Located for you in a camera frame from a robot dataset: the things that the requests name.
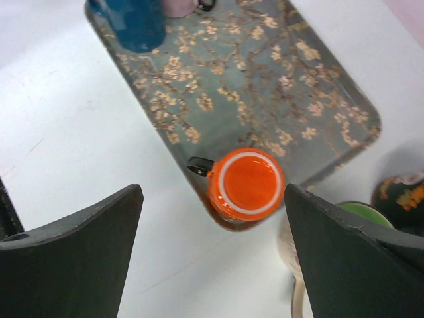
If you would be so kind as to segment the cream mug with script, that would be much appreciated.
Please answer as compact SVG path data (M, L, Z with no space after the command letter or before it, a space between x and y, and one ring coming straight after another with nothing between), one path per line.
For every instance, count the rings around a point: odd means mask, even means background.
M375 208L365 203L357 201L345 201L338 203L337 206L346 211L354 213L355 215L368 219L369 221L373 221L391 229L394 228L387 217L385 217ZM292 230L290 228L287 216L285 216L282 221L282 227L278 241L278 250L282 262L288 267L294 277L293 292L291 297L291 316L293 318L303 318L303 300L306 288L301 266L297 256Z

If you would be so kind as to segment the lilac mug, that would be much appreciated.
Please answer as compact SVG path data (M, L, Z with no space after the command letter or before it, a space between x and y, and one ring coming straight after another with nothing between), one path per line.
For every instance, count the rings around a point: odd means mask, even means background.
M216 5L216 0L161 0L166 17L185 17L197 9L210 12Z

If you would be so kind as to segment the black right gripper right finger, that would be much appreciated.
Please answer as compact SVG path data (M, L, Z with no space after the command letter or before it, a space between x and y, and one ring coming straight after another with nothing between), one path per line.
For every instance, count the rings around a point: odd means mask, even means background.
M295 184L284 203L314 317L423 316L423 237Z

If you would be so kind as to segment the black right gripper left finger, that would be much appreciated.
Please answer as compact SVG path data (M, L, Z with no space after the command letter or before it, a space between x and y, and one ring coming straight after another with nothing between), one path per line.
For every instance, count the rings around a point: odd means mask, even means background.
M144 197L137 184L1 241L2 317L116 317Z

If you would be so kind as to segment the black mug orange trim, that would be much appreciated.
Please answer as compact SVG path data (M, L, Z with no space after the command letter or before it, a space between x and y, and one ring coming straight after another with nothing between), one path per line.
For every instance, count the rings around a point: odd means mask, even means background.
M370 204L397 229L422 229L423 170L382 180L374 188Z

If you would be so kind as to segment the blue faceted mug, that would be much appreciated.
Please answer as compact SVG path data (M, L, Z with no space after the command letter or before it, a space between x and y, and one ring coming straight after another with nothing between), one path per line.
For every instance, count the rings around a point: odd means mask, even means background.
M108 20L124 49L147 53L159 47L166 37L162 2L157 0L88 1L90 9Z

